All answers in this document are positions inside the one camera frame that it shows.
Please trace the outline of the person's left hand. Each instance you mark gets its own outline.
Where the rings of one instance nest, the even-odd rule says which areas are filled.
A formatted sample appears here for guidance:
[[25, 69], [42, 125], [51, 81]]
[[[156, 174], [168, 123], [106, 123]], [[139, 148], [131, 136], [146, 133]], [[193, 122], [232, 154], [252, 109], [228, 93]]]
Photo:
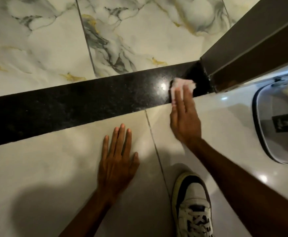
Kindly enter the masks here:
[[129, 128], [125, 129], [122, 157], [116, 158], [118, 130], [119, 127], [115, 127], [111, 139], [109, 138], [107, 158], [100, 160], [97, 187], [97, 190], [117, 195], [117, 199], [135, 176], [135, 173], [130, 173], [130, 164], [134, 156], [131, 155], [132, 131]]

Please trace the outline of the person's right hand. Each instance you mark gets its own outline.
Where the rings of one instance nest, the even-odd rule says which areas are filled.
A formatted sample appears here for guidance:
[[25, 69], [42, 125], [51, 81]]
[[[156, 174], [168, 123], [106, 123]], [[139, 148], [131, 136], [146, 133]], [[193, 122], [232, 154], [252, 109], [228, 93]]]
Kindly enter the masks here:
[[170, 128], [181, 143], [192, 149], [201, 140], [201, 121], [197, 113], [170, 113]]

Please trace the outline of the white cleaning cloth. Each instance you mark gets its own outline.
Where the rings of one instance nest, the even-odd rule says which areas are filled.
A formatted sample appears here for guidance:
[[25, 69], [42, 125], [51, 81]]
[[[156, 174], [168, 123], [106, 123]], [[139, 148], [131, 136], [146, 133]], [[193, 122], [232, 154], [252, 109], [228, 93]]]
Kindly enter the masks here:
[[177, 88], [180, 89], [181, 99], [183, 100], [183, 87], [184, 86], [188, 86], [190, 93], [193, 93], [194, 89], [196, 88], [196, 83], [190, 79], [175, 78], [173, 80], [171, 87], [170, 87], [170, 97], [171, 97], [172, 104], [176, 103], [175, 90]]

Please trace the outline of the person's right forearm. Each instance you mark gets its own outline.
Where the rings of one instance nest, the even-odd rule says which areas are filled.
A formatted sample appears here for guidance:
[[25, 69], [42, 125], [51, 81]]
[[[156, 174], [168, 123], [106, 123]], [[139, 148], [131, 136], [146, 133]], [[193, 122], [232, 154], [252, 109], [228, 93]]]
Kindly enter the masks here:
[[288, 199], [213, 149], [200, 137], [185, 138], [252, 237], [288, 237]]

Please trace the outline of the person's left forearm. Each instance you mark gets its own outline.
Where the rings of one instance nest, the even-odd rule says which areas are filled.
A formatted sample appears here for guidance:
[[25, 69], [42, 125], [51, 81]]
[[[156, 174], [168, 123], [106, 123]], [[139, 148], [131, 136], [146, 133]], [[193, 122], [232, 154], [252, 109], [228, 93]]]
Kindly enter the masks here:
[[117, 195], [96, 190], [59, 237], [94, 237], [106, 213], [116, 200]]

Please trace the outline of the black granite threshold strip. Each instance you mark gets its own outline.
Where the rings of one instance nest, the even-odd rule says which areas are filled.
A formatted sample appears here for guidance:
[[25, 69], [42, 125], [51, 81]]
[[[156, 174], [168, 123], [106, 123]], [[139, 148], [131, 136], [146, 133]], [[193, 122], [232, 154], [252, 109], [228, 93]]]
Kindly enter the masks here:
[[176, 77], [214, 92], [195, 61], [0, 96], [0, 145], [168, 104]]

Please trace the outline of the white and black sneaker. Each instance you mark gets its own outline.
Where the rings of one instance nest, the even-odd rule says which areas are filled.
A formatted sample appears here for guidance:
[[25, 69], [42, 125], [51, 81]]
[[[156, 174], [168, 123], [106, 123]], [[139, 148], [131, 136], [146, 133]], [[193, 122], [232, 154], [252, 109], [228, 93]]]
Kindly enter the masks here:
[[180, 174], [171, 203], [176, 237], [214, 237], [210, 197], [200, 176], [190, 171]]

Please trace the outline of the dark brown door frame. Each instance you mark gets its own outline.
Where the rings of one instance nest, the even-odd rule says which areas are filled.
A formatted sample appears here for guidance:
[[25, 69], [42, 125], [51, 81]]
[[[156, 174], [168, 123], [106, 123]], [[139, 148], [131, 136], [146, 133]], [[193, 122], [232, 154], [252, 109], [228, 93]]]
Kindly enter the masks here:
[[288, 65], [288, 0], [259, 0], [201, 57], [215, 92]]

